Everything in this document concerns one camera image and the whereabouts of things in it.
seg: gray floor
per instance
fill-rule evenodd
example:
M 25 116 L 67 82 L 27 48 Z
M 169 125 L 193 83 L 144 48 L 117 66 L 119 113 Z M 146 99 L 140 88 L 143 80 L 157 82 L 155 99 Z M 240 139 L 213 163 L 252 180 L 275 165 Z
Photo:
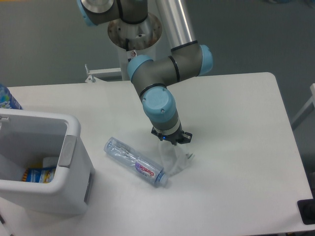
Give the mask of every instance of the gray floor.
M 198 41 L 215 65 L 210 75 L 271 72 L 289 118 L 315 83 L 315 9 L 303 0 L 187 0 Z M 157 14 L 153 0 L 149 10 Z M 169 55 L 163 36 L 158 58 Z M 85 23 L 75 0 L 0 3 L 0 82 L 7 86 L 82 83 L 90 69 L 118 67 L 107 25 Z M 315 171 L 315 113 L 295 132 L 308 172 Z

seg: bottle label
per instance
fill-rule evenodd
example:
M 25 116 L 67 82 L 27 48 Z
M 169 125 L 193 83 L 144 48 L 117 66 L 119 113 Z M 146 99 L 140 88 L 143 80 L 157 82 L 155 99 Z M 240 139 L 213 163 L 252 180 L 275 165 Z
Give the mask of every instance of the bottle label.
M 5 96 L 2 98 L 4 101 L 0 103 L 0 108 L 7 108 L 7 109 L 22 109 L 21 105 L 15 100 L 15 98 L 10 94 L 10 96 Z
M 135 168 L 139 173 L 143 174 L 145 177 L 148 177 L 148 178 L 157 177 L 153 168 L 146 162 L 137 160 L 135 163 Z

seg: snack package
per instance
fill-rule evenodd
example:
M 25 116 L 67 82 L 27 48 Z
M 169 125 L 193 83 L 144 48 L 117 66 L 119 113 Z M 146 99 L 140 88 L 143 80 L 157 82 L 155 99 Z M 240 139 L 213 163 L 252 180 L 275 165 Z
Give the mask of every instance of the snack package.
M 23 182 L 50 183 L 56 172 L 56 167 L 28 168 L 23 175 Z

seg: black object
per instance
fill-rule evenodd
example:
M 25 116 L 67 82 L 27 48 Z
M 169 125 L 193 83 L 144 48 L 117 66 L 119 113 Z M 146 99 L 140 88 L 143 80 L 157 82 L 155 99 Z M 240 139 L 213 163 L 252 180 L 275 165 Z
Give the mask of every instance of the black object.
M 315 224 L 315 199 L 299 200 L 297 205 L 305 225 Z
M 154 134 L 158 137 L 158 139 L 170 141 L 172 145 L 179 144 L 188 144 L 191 142 L 192 134 L 188 132 L 184 132 L 182 130 L 182 125 L 180 124 L 179 128 L 170 135 L 162 135 L 161 133 L 157 133 L 154 127 L 152 128 L 151 134 Z

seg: bin handle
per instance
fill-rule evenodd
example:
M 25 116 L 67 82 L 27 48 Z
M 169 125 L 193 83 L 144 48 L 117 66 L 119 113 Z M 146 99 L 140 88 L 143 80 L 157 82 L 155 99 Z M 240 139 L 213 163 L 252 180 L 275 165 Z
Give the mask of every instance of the bin handle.
M 77 137 L 73 135 L 66 135 L 61 149 L 58 166 L 70 168 L 71 161 L 75 145 L 77 143 Z

